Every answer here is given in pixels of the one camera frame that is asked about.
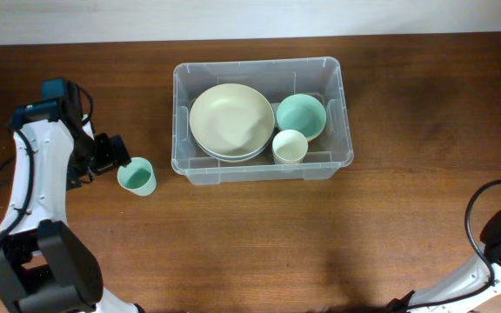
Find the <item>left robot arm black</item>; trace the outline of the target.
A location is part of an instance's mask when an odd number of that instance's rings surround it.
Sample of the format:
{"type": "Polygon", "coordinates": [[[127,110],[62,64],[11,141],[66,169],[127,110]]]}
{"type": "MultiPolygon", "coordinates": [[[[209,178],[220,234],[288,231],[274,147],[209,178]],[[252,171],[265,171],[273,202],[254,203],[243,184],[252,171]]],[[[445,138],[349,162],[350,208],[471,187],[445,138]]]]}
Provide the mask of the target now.
{"type": "Polygon", "coordinates": [[[0,223],[0,300],[9,312],[140,312],[104,287],[98,261],[67,224],[76,177],[130,159],[119,137],[94,135],[78,100],[16,108],[10,202],[0,223]]]}

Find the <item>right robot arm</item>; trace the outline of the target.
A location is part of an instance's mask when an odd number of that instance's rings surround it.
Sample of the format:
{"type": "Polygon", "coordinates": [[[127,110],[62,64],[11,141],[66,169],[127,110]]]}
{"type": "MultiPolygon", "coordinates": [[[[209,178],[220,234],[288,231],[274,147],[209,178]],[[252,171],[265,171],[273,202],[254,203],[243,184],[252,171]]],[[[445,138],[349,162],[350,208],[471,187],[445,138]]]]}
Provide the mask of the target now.
{"type": "Polygon", "coordinates": [[[481,304],[501,295],[501,210],[483,227],[477,244],[471,229],[471,213],[478,198],[501,185],[501,179],[482,185],[469,200],[464,213],[464,229],[474,256],[443,281],[424,290],[411,291],[390,301],[387,312],[472,312],[481,304]]]}

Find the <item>mint green bowl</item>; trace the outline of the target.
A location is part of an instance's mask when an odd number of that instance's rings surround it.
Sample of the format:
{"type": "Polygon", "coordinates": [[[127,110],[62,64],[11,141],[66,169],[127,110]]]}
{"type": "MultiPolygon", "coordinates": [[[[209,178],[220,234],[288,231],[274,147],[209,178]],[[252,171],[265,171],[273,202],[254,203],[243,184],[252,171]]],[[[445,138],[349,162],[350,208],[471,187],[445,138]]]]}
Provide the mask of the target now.
{"type": "Polygon", "coordinates": [[[307,94],[286,97],[276,110],[277,127],[280,130],[296,130],[308,142],[324,130],[327,114],[322,103],[307,94]]]}

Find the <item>cream cup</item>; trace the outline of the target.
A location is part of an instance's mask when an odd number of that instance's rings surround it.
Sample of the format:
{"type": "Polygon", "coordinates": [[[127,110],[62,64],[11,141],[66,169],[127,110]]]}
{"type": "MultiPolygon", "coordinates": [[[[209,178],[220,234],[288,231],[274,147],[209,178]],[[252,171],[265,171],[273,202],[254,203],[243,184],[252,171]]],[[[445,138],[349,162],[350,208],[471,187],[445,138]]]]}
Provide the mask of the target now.
{"type": "Polygon", "coordinates": [[[307,152],[308,141],[297,130],[282,130],[273,138],[272,155],[276,164],[301,163],[307,152]]]}

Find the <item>beige plate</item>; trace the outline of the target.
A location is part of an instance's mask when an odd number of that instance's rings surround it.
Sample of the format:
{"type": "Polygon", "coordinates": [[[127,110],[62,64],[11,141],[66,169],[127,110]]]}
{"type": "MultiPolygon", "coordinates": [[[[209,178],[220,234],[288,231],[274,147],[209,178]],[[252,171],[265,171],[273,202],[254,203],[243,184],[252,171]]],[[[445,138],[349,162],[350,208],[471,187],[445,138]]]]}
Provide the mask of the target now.
{"type": "Polygon", "coordinates": [[[275,117],[257,90],[224,83],[203,92],[190,109],[190,130],[197,143],[221,158],[242,159],[271,139],[275,117]]]}

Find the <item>yellow bowl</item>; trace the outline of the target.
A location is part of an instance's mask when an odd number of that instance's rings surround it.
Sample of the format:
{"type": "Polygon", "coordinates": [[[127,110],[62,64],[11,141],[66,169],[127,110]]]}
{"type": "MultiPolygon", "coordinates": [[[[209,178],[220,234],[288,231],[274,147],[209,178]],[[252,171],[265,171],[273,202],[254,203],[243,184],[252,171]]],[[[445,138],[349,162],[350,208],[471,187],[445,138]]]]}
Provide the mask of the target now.
{"type": "Polygon", "coordinates": [[[315,136],[307,137],[307,138],[306,138],[306,139],[307,139],[307,142],[308,142],[308,143],[310,143],[310,142],[312,142],[313,140],[315,140],[315,139],[319,138],[321,135],[322,135],[322,132],[317,133],[315,136]]]}

